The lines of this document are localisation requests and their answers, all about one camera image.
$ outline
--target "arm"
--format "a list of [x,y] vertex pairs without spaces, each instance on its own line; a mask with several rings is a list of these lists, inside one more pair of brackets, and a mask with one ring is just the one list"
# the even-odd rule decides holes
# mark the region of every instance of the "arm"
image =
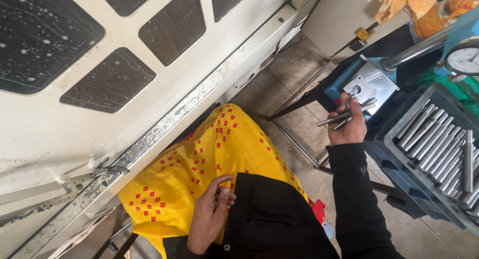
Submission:
[[333,131],[329,127],[332,146],[330,155],[333,176],[333,192],[336,204],[336,239],[343,259],[351,258],[403,258],[391,242],[391,233],[377,206],[377,198],[367,171],[363,143],[366,125],[357,99],[346,93],[341,96],[342,106],[348,106],[352,119],[343,129]]

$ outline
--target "metal rod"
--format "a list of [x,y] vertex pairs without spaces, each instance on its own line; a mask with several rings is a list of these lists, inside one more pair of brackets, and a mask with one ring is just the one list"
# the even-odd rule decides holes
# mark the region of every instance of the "metal rod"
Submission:
[[408,153],[408,156],[410,157],[416,157],[418,156],[419,152],[426,146],[426,145],[431,145],[433,142],[432,138],[436,134],[437,130],[441,127],[442,123],[446,120],[448,114],[445,113],[442,115],[436,122],[433,123],[431,128],[427,131],[427,133],[419,139],[418,143],[410,152]]
[[411,137],[411,139],[404,145],[401,146],[405,151],[409,151],[416,142],[422,138],[423,135],[428,133],[429,129],[437,122],[437,119],[444,113],[444,109],[438,109],[434,112],[434,115],[430,117],[424,124],[419,127],[416,133]]
[[[375,108],[375,107],[376,107],[376,104],[368,104],[368,105],[362,106],[361,111],[364,112],[368,109],[372,109],[372,108]],[[329,124],[329,123],[332,123],[332,122],[341,121],[341,120],[347,119],[349,117],[351,117],[351,112],[346,112],[346,113],[339,114],[335,118],[320,121],[320,122],[317,123],[317,125],[322,126],[322,125],[326,125],[326,124]]]
[[403,52],[384,60],[383,66],[386,70],[394,70],[398,66],[408,61],[414,60],[418,57],[428,54],[438,48],[443,47],[446,44],[447,36],[451,32],[453,25],[440,30],[434,35],[429,36],[427,39],[417,43],[416,45],[404,50]]
[[474,184],[473,168],[472,168],[472,130],[466,131],[466,144],[464,145],[464,191],[472,192]]
[[417,117],[417,120],[411,125],[411,127],[407,130],[401,140],[398,142],[398,146],[404,148],[404,146],[408,143],[411,137],[416,133],[419,127],[422,125],[424,121],[426,121],[429,114],[434,110],[436,106],[434,104],[428,105],[424,111]]

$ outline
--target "cuff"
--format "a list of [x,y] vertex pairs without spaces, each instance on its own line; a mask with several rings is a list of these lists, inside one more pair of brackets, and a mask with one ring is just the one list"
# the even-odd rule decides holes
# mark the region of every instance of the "cuff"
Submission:
[[330,161],[366,160],[364,143],[326,146]]

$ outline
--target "concrete floor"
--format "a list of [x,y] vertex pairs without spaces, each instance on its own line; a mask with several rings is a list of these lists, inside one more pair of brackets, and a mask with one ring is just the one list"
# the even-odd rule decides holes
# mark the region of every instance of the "concrete floor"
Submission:
[[[264,121],[264,116],[272,115],[326,63],[323,59],[321,52],[306,40],[276,57],[231,100],[231,103],[239,105],[267,133],[301,181],[308,196],[313,201],[320,199],[326,204],[326,219],[335,226],[332,176],[315,170],[307,158],[274,124]],[[279,122],[317,161],[322,161],[327,155],[325,146],[330,142],[327,129],[316,127],[316,123],[324,120],[327,114],[326,110],[315,102],[281,117]],[[392,186],[387,176],[370,158],[368,169],[371,180]],[[479,237],[457,228],[452,223],[436,221],[430,217],[413,220],[409,215],[392,208],[385,201],[384,194],[378,192],[375,194],[379,208],[386,218],[387,227],[392,233],[392,242],[404,257],[479,259]],[[335,238],[332,239],[332,243],[340,252]]]

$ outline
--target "yellow fabric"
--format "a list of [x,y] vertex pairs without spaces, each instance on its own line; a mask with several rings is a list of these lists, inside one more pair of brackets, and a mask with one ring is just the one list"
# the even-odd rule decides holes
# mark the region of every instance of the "yellow fabric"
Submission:
[[[234,192],[237,173],[259,174],[290,183],[308,197],[279,151],[258,125],[233,104],[215,109],[188,137],[160,154],[119,193],[133,221],[133,232],[146,237],[166,258],[162,238],[185,236],[195,200],[210,181],[223,174]],[[223,231],[216,239],[221,244]]]
[[386,23],[407,5],[411,8],[412,19],[417,21],[424,16],[434,5],[436,0],[379,0],[382,5],[376,14],[376,21]]

